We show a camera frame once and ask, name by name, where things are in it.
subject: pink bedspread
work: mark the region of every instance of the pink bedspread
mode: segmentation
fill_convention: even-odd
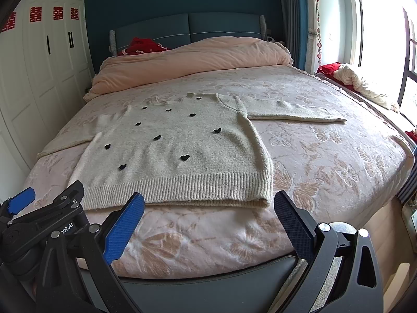
[[[249,95],[338,109],[345,124],[253,121],[274,160],[274,190],[284,189],[318,221],[363,225],[394,196],[414,157],[401,135],[366,105],[337,87],[289,66],[198,73],[107,94],[89,102],[63,128],[113,114],[133,100],[187,92]],[[36,201],[52,202],[88,143],[42,157],[26,180]],[[114,209],[87,212],[102,223]],[[272,207],[267,209],[148,206],[120,260],[120,276],[191,278],[226,273],[285,255],[292,246]]]
[[[292,64],[288,49],[280,43],[253,37],[211,37],[160,53],[110,57],[101,64],[84,100],[200,72],[273,64]]]

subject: pillow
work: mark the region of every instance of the pillow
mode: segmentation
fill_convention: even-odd
[[[397,113],[400,111],[397,101],[387,93],[387,87],[374,81],[363,68],[343,63],[333,76],[345,85],[353,85],[355,91],[376,104]]]
[[[153,53],[153,52],[164,52],[168,50],[166,47],[162,47],[160,43],[152,41],[152,39],[140,39],[135,37],[130,46],[126,49],[123,49],[117,54],[117,56],[122,55],[139,55],[143,53]]]
[[[410,138],[412,138],[414,140],[415,143],[417,143],[417,126],[414,130],[412,130],[411,132],[405,132]]]
[[[319,66],[317,73],[322,73],[324,75],[326,75],[329,79],[332,79],[333,81],[336,81],[337,83],[341,83],[343,85],[345,85],[342,81],[337,80],[334,76],[333,73],[336,72],[339,68],[340,68],[341,63],[340,62],[335,62],[335,63],[329,63],[329,64],[324,64],[323,66]],[[356,92],[355,89],[353,89],[352,85],[345,85],[347,89]]]

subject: metal screw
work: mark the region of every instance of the metal screw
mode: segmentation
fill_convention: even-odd
[[[90,233],[97,233],[100,230],[100,225],[99,224],[92,224],[89,228],[88,231]]]
[[[51,233],[51,238],[52,239],[56,239],[57,237],[59,237],[59,231],[53,231],[52,233]]]
[[[326,223],[321,223],[320,225],[318,225],[318,227],[320,228],[321,231],[323,232],[328,232],[330,231],[330,226]]]
[[[359,233],[359,235],[360,235],[360,236],[362,236],[362,237],[364,237],[364,238],[366,238],[367,236],[369,236],[368,231],[367,231],[366,229],[364,229],[364,228],[361,228],[361,229],[358,231],[358,233]]]

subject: window frame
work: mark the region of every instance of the window frame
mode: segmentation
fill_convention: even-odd
[[[362,0],[359,0],[359,10],[360,10],[360,22],[361,22],[361,28],[360,28],[360,46],[359,46],[359,63],[358,66],[361,66],[362,63],[362,49],[363,49],[363,35],[364,35],[364,22],[363,22],[363,11],[362,11]],[[408,14],[405,11],[405,9],[402,9],[404,12],[404,26],[405,26],[405,37],[406,37],[406,49],[405,49],[405,60],[404,60],[404,72],[402,75],[402,81],[401,81],[401,87],[400,87],[400,93],[398,95],[398,104],[401,107],[402,100],[404,98],[405,93],[405,87],[407,83],[407,78],[409,77],[413,81],[417,82],[417,74],[409,70],[409,64],[410,64],[410,44],[413,43],[415,46],[417,46],[417,41],[411,38],[410,34],[410,26],[409,26],[409,19]],[[413,126],[416,126],[415,123],[413,123],[406,115],[404,115],[403,112],[400,110],[400,114]]]

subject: blue wall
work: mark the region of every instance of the blue wall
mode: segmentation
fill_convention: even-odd
[[[284,40],[281,0],[85,0],[94,69],[109,57],[108,32],[134,22],[180,13],[230,11],[265,15],[276,41]]]

